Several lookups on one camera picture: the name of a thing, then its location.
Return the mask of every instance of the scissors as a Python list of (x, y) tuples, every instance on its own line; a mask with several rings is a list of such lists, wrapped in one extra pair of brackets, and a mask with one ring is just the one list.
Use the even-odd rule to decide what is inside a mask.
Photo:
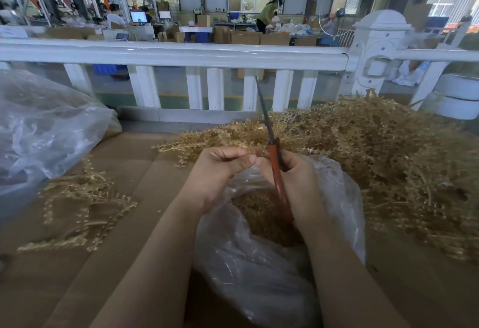
[(270, 162), (272, 168), (272, 176), (274, 178), (274, 186), (276, 187), (276, 192), (278, 194), (278, 207), (281, 215), (286, 220), (286, 222), (293, 222), (293, 214), (291, 213), (291, 207), (289, 204), (288, 196), (286, 195), (286, 190), (284, 189), (283, 178), (281, 177), (281, 172), (287, 172), (289, 168), (284, 163), (283, 157), (281, 156), (281, 143), (279, 138), (274, 137), (272, 132), (271, 122), (266, 111), (266, 105), (264, 104), (263, 93), (259, 83), (256, 83), (258, 88), (258, 95), (260, 96), (261, 108), (264, 114), (264, 125), (268, 129), (269, 141), (268, 141), (268, 152), (270, 155)]

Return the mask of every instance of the black pants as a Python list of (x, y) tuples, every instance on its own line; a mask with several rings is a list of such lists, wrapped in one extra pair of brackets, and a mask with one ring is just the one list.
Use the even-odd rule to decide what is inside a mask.
[(258, 30), (265, 34), (266, 33), (266, 24), (263, 23), (261, 20), (256, 19), (256, 26), (258, 27)]

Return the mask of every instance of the scissor blade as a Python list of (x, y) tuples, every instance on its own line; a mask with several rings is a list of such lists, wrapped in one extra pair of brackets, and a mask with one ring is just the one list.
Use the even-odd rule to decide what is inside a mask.
[(266, 111), (266, 105), (264, 103), (263, 93), (261, 92), (260, 84), (258, 82), (256, 82), (256, 87), (258, 88), (258, 95), (260, 96), (261, 108), (263, 109), (264, 124), (266, 125), (266, 128), (268, 129), (270, 143), (274, 143), (275, 138), (272, 132), (271, 122), (269, 120), (268, 112)]

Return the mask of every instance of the clear plastic bag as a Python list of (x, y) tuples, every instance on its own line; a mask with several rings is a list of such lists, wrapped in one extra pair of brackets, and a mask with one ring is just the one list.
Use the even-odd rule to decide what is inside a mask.
[[(308, 156), (329, 215), (365, 261), (364, 216), (358, 185), (338, 162)], [(231, 179), (219, 207), (201, 218), (194, 268), (249, 320), (267, 328), (318, 327), (320, 307), (304, 246), (284, 248), (249, 233), (231, 198), (271, 186), (254, 166)]]
[(29, 71), (0, 70), (0, 196), (63, 175), (105, 135), (115, 112)]

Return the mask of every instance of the hand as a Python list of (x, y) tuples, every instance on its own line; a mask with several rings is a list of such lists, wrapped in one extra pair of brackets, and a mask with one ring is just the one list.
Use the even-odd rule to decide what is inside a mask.
[(204, 149), (178, 196), (201, 205), (201, 213), (210, 211), (230, 178), (253, 166), (260, 149), (223, 146)]
[[(284, 188), (291, 205), (294, 223), (301, 234), (318, 226), (318, 220), (326, 217), (316, 170), (311, 162), (299, 154), (281, 151), (284, 163), (290, 168), (281, 172)], [(271, 163), (266, 158), (258, 158), (256, 164), (260, 167), (263, 177), (274, 185)]]

